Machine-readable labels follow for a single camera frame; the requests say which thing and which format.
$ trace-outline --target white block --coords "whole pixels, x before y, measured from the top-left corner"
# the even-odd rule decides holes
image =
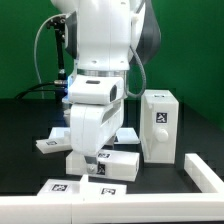
[[[72,201],[66,197],[0,197],[2,224],[70,224]]]
[[[197,154],[185,155],[184,169],[203,193],[224,193],[223,181]]]
[[[49,179],[37,196],[65,196],[80,193],[79,181]]]
[[[150,223],[224,220],[223,194],[127,194],[72,203],[72,223]]]
[[[69,134],[70,134],[70,128],[54,127],[51,129],[49,139],[64,138],[65,136],[68,136]]]
[[[169,91],[146,90],[143,94],[140,141],[146,163],[175,162],[178,105]]]
[[[135,181],[139,168],[139,153],[100,150],[98,162],[101,164],[101,169],[98,174],[91,174],[91,176]],[[71,152],[66,158],[66,173],[71,175],[87,174],[84,156],[74,151]]]
[[[134,128],[119,128],[116,132],[117,142],[114,144],[139,144]]]

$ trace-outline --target small white block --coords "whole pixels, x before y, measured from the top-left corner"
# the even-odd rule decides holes
[[[139,153],[100,150],[98,162],[102,169],[98,174],[90,175],[100,178],[135,181],[139,168]],[[66,173],[71,175],[87,174],[83,155],[71,152],[66,158]]]
[[[139,144],[134,128],[119,128],[116,132],[117,142],[114,144]]]
[[[49,179],[38,196],[65,196],[70,194],[79,194],[80,185],[78,181],[54,180]]]

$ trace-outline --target tall white box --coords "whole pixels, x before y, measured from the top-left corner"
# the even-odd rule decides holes
[[[174,164],[179,103],[166,90],[141,98],[140,140],[145,163]]]

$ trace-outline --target black cable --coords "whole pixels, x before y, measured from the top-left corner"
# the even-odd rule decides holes
[[[141,4],[139,5],[136,13],[140,13],[140,11],[142,10],[143,5],[145,4],[145,0],[142,0]]]
[[[27,89],[27,90],[34,90],[34,89],[38,89],[38,88],[40,88],[40,87],[44,87],[44,86],[53,86],[53,85],[54,85],[54,82],[44,82],[44,83],[41,83],[41,84],[32,86],[32,87],[30,87],[30,88]]]
[[[21,92],[18,94],[15,99],[16,100],[21,100],[26,94],[32,93],[32,92],[57,92],[59,89],[33,89],[33,90],[26,90],[24,92]]]

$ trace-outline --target wire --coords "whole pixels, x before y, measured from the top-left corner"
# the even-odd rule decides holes
[[[43,27],[46,25],[46,23],[49,20],[54,19],[54,18],[59,17],[59,16],[66,16],[66,14],[54,15],[54,16],[48,18],[46,21],[44,21],[44,23],[40,26],[40,28],[39,28],[39,30],[37,32],[36,38],[35,38],[35,43],[34,43],[34,65],[35,65],[36,75],[37,75],[37,79],[38,79],[39,84],[42,83],[40,72],[39,72],[39,68],[38,68],[38,64],[37,64],[37,45],[38,45],[39,37],[40,37],[41,31],[43,30]]]
[[[33,90],[26,90],[20,94],[18,94],[15,99],[21,100],[26,94],[32,93],[32,92],[56,92],[59,91],[59,89],[33,89]]]
[[[41,88],[41,87],[44,87],[44,86],[50,86],[50,85],[54,85],[54,82],[46,82],[46,83],[41,83],[41,84],[35,85],[35,86],[33,86],[33,87],[27,89],[26,91],[23,91],[23,92],[17,94],[17,95],[14,97],[14,99],[21,99],[21,98],[23,98],[27,93],[29,93],[29,92],[31,92],[31,91],[34,91],[34,90],[36,90],[36,89],[38,89],[38,88]]]
[[[145,92],[145,89],[146,89],[146,84],[147,84],[147,81],[146,81],[146,74],[145,74],[145,70],[144,70],[144,67],[143,67],[143,64],[141,62],[141,59],[139,58],[137,52],[133,49],[133,47],[131,46],[131,51],[136,59],[136,62],[138,63],[138,66],[140,68],[140,71],[141,71],[141,76],[142,76],[142,89],[141,91],[138,93],[138,94],[134,94],[134,93],[131,93],[129,92],[129,90],[126,90],[126,93],[128,96],[130,97],[133,97],[133,98],[139,98],[143,95],[143,93]]]
[[[139,5],[138,9],[136,10],[137,14],[140,13],[144,4],[145,4],[145,0],[142,0],[141,4]]]

